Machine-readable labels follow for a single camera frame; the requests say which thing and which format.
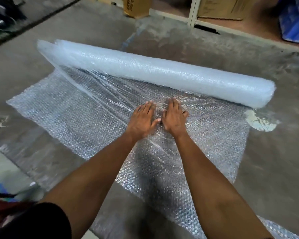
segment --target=left hand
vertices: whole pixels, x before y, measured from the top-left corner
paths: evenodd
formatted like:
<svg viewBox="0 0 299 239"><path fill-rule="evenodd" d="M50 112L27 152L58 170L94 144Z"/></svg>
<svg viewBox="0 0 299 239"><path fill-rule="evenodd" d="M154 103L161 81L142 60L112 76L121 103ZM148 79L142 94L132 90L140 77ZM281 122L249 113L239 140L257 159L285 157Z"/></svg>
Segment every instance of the left hand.
<svg viewBox="0 0 299 239"><path fill-rule="evenodd" d="M161 122L161 118L157 118L151 122L155 108L156 103L147 101L134 110L125 132L131 136L133 141L137 142L149 135L155 129L156 125Z"/></svg>

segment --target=cardboard box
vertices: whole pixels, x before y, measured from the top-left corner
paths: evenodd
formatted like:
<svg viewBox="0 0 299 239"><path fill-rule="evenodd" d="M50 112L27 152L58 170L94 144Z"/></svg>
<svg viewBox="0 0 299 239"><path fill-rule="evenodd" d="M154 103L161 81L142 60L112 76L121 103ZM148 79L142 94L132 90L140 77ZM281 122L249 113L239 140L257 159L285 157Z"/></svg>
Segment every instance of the cardboard box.
<svg viewBox="0 0 299 239"><path fill-rule="evenodd" d="M198 17L242 20L255 0L201 0Z"/></svg>
<svg viewBox="0 0 299 239"><path fill-rule="evenodd" d="M152 6L152 0L123 0L123 2L124 13L134 18L148 16Z"/></svg>

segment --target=forearm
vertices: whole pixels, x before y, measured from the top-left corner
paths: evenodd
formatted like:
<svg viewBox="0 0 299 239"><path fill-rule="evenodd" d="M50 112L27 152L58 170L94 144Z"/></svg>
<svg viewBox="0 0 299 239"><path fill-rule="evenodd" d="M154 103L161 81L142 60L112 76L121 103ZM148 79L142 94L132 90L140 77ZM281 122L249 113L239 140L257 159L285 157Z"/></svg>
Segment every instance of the forearm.
<svg viewBox="0 0 299 239"><path fill-rule="evenodd" d="M199 222L209 239L271 238L234 186L189 135L176 139Z"/></svg>
<svg viewBox="0 0 299 239"><path fill-rule="evenodd" d="M73 238L80 238L91 226L135 142L123 134L68 175L41 201L55 203L64 210Z"/></svg>

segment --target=black sleeve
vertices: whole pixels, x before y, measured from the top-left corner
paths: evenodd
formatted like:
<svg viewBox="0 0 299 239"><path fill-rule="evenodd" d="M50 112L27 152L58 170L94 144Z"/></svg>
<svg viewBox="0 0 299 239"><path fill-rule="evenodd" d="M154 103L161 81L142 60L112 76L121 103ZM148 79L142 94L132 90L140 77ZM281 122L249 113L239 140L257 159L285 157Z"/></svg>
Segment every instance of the black sleeve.
<svg viewBox="0 0 299 239"><path fill-rule="evenodd" d="M52 203L36 204L0 229L0 239L71 239L72 231L64 211Z"/></svg>

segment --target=white stain on floor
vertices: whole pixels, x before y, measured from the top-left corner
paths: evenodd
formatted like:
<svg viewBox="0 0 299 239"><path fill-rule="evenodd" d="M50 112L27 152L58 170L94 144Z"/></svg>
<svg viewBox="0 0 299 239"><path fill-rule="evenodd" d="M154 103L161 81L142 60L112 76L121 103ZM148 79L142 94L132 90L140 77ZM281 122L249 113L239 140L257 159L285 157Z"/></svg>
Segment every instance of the white stain on floor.
<svg viewBox="0 0 299 239"><path fill-rule="evenodd" d="M248 124L251 125L252 128L262 132L271 132L280 123L279 121L276 121L276 123L270 123L265 118L258 117L254 110L247 110L245 115Z"/></svg>

